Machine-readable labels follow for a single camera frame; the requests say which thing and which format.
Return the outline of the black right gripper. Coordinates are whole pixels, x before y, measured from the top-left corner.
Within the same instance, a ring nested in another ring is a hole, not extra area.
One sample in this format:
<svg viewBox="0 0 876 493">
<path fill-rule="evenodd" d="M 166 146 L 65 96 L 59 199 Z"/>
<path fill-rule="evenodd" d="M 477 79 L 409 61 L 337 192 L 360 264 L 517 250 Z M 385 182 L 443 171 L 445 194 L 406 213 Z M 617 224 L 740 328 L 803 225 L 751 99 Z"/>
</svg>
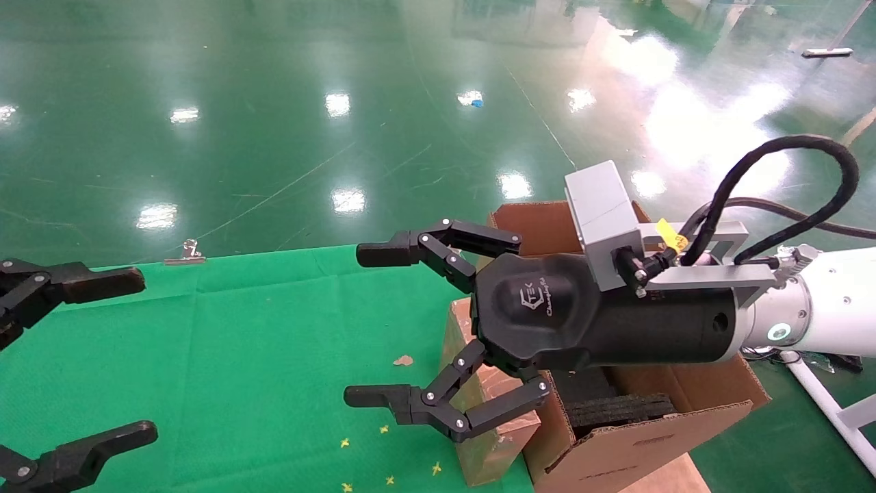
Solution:
<svg viewBox="0 0 876 493">
<path fill-rule="evenodd" d="M 423 264 L 472 294 L 476 339 L 422 389 L 407 384 L 352 385 L 344 402 L 390 409 L 398 425 L 429 425 L 454 443 L 478 437 L 534 411 L 550 395 L 538 370 L 713 363 L 741 347 L 741 314 L 729 288 L 601 291 L 583 255 L 522 257 L 522 235 L 441 219 L 356 246 L 363 268 Z M 477 271 L 463 252 L 497 258 Z M 522 385 L 460 411 L 451 400 L 485 363 Z"/>
</svg>

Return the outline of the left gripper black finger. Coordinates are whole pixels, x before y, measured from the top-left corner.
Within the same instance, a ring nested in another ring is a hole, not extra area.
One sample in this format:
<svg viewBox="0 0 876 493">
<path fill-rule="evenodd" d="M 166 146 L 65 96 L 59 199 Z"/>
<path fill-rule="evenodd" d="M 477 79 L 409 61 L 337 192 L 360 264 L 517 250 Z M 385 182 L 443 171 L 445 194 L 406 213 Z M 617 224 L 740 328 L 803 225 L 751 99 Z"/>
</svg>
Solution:
<svg viewBox="0 0 876 493">
<path fill-rule="evenodd" d="M 157 425 L 141 420 L 71 441 L 31 459 L 1 446 L 2 492 L 73 492 L 96 483 L 112 457 L 151 445 Z"/>
<path fill-rule="evenodd" d="M 41 266 L 19 259 L 1 265 L 1 349 L 60 305 L 82 305 L 137 294 L 145 278 L 135 266 L 93 271 L 81 262 Z"/>
</svg>

